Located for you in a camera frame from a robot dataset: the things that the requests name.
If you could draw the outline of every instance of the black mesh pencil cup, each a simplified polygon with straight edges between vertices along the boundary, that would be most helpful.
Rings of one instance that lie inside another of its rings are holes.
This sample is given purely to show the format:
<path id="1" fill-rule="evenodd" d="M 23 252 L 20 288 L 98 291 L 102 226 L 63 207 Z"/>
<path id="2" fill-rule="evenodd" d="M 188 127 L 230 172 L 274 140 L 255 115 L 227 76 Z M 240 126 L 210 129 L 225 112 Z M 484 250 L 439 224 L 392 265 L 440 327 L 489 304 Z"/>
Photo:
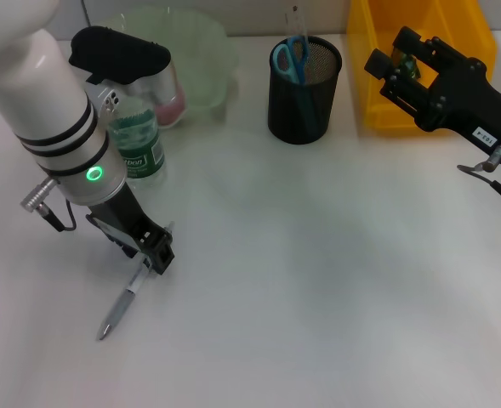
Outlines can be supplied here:
<path id="1" fill-rule="evenodd" d="M 305 85 L 300 85 L 279 72 L 285 59 L 273 61 L 276 47 L 287 43 L 279 42 L 269 57 L 269 129 L 286 143 L 305 145 L 327 131 L 343 61 L 330 42 L 309 36 L 310 58 L 305 64 Z"/>

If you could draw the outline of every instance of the wall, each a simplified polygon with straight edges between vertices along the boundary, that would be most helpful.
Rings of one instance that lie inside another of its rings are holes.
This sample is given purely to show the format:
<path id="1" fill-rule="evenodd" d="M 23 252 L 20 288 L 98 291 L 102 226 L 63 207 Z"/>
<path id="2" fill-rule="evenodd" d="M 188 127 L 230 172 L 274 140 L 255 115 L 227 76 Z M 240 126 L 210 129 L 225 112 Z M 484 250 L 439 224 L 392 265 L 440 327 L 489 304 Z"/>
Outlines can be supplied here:
<path id="1" fill-rule="evenodd" d="M 288 0 L 83 0 L 92 23 L 138 4 L 195 7 L 220 21 L 230 35 L 283 34 L 283 10 Z M 341 32 L 346 27 L 350 0 L 300 0 L 310 32 Z M 494 30 L 501 30 L 501 0 L 480 0 Z M 70 39 L 86 26 L 81 0 L 60 0 L 60 10 L 48 29 Z"/>

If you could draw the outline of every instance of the green led light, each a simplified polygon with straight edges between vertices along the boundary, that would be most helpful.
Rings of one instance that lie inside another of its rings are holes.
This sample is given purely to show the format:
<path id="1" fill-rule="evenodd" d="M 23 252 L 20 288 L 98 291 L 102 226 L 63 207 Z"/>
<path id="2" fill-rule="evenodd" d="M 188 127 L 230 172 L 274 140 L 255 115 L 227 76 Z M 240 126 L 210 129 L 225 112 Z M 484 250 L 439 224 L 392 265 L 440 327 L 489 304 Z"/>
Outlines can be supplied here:
<path id="1" fill-rule="evenodd" d="M 103 177 L 103 168 L 101 166 L 94 166 L 88 170 L 86 177 L 89 181 L 97 181 Z"/>

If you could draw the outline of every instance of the water bottle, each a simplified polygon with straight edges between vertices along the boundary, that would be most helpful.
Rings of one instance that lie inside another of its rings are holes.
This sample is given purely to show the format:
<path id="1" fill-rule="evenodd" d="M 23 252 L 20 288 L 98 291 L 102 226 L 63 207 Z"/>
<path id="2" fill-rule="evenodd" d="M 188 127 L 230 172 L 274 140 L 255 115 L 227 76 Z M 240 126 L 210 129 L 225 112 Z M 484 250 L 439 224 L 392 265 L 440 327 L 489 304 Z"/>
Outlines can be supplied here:
<path id="1" fill-rule="evenodd" d="M 110 113 L 106 130 L 128 167 L 131 187 L 150 187 L 162 179 L 165 153 L 151 103 L 123 98 Z"/>

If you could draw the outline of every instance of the black band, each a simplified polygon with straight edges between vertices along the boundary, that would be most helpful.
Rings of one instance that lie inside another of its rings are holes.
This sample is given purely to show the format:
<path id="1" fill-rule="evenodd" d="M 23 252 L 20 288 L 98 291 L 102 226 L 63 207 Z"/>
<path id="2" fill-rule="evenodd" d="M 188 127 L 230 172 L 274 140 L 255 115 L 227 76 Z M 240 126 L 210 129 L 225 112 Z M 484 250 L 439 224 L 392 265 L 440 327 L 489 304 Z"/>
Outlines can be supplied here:
<path id="1" fill-rule="evenodd" d="M 67 176 L 72 176 L 74 174 L 81 173 L 85 170 L 88 170 L 90 167 L 92 167 L 96 162 L 100 160 L 100 158 L 105 154 L 106 150 L 108 149 L 108 144 L 109 144 L 109 137 L 108 133 L 106 134 L 105 137 L 105 142 L 101 146 L 100 150 L 97 152 L 95 156 L 93 156 L 91 159 L 86 161 L 80 166 L 70 168 L 68 170 L 50 170 L 49 168 L 42 167 L 38 165 L 48 176 L 52 177 L 67 177 Z"/>
<path id="2" fill-rule="evenodd" d="M 96 128 L 97 128 L 97 113 L 95 112 L 94 109 L 94 119 L 93 121 L 91 121 L 91 125 L 89 125 L 88 130 L 71 144 L 68 144 L 67 146 L 55 150 L 34 150 L 30 147 L 25 146 L 24 144 L 22 145 L 26 150 L 30 151 L 35 156 L 40 156 L 40 157 L 63 156 L 66 155 L 67 153 L 71 153 L 72 151 L 76 150 L 81 145 L 86 143 L 88 139 L 91 137 L 91 135 L 94 134 Z"/>
<path id="3" fill-rule="evenodd" d="M 86 106 L 86 110 L 83 112 L 82 117 L 69 130 L 66 130 L 63 133 L 58 134 L 57 136 L 53 136 L 52 138 L 39 139 L 39 140 L 24 139 L 18 136 L 17 134 L 16 136 L 22 143 L 25 143 L 26 145 L 30 146 L 55 145 L 56 143 L 62 142 L 63 140 L 67 140 L 68 138 L 76 134 L 83 127 L 83 125 L 86 124 L 90 113 L 91 113 L 91 101 L 88 98 L 88 106 Z"/>

